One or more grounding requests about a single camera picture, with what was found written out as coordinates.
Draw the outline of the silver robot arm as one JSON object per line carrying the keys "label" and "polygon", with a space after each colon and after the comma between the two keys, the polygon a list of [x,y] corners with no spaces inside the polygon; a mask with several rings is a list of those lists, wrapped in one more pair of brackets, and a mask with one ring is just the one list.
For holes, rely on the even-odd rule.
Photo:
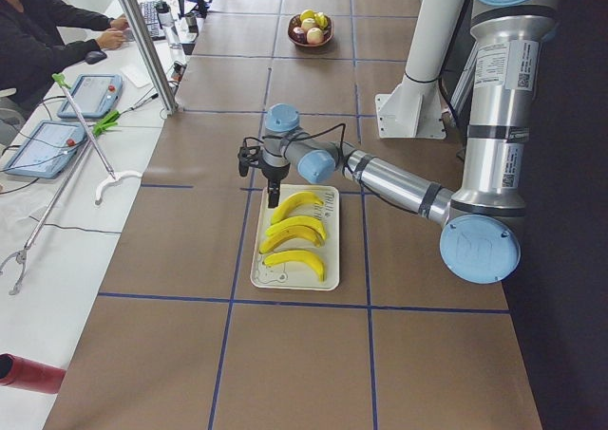
{"label": "silver robot arm", "polygon": [[[439,132],[439,80],[465,1],[472,4],[471,70],[464,166],[430,143]],[[521,259],[525,204],[518,186],[528,117],[542,43],[557,24],[559,0],[422,0],[404,76],[377,96],[378,133],[404,140],[397,163],[345,142],[316,140],[288,104],[267,115],[262,143],[241,150],[239,169],[259,168],[267,178],[269,206],[281,181],[295,169],[310,183],[333,172],[388,204],[441,226],[439,250],[446,266],[477,284],[505,279]]]}

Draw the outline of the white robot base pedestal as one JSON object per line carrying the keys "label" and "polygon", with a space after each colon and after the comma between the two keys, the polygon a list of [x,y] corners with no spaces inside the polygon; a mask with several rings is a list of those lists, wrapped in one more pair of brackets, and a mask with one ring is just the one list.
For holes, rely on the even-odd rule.
{"label": "white robot base pedestal", "polygon": [[446,137],[439,79],[465,0],[422,0],[402,82],[375,96],[382,139]]}

